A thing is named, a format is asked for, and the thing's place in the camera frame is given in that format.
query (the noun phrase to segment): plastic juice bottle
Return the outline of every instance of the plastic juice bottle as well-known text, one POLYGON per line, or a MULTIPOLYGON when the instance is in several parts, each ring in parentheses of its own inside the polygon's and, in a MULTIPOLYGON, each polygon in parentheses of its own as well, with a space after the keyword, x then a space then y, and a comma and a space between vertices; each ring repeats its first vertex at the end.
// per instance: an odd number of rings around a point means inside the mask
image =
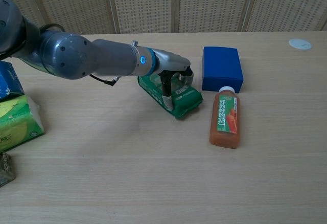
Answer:
POLYGON ((222 87, 215 96, 209 141, 227 148, 239 146, 240 99, 232 87, 222 87))

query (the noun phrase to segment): blue tissue box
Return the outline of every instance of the blue tissue box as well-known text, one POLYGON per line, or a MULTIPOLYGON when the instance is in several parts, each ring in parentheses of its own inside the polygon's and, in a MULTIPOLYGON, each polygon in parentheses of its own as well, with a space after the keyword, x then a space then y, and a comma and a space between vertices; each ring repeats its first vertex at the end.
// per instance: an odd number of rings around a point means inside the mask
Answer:
POLYGON ((231 86, 240 92, 243 73, 237 49, 204 47, 202 56, 202 90, 219 91, 231 86))
POLYGON ((0 61, 0 100, 24 94, 24 90, 11 63, 0 61))

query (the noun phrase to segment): wooden table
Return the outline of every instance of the wooden table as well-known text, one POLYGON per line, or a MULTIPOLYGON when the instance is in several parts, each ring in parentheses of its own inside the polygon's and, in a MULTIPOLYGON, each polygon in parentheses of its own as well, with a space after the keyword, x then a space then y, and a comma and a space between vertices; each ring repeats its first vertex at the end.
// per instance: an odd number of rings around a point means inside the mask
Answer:
POLYGON ((0 223, 327 223, 327 32, 92 35, 187 57, 237 48, 241 146, 208 142, 214 92, 178 121, 135 77, 114 87, 11 62, 46 134, 9 151, 0 223), (289 46, 305 38, 313 48, 289 46))

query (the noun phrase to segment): white bottle cap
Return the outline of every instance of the white bottle cap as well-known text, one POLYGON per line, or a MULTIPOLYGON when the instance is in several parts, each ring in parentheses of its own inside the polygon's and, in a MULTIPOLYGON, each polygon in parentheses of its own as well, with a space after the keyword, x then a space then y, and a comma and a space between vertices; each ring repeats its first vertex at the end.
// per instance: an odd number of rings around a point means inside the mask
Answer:
POLYGON ((235 93, 235 90, 230 86, 224 86, 224 87, 220 88, 219 92, 222 92, 224 90, 229 90, 229 91, 232 91, 233 93, 235 93))

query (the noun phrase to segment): tissue box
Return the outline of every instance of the tissue box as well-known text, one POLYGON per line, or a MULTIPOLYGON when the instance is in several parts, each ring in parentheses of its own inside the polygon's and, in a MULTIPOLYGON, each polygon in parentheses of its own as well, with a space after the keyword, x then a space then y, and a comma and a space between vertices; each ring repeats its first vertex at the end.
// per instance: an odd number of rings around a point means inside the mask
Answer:
POLYGON ((202 90, 219 91, 230 86, 240 92, 243 74, 237 49, 204 47, 202 56, 202 90))
POLYGON ((42 135, 38 106, 26 96, 0 102, 0 151, 42 135))
POLYGON ((24 94, 24 90, 11 63, 0 61, 0 100, 24 94))

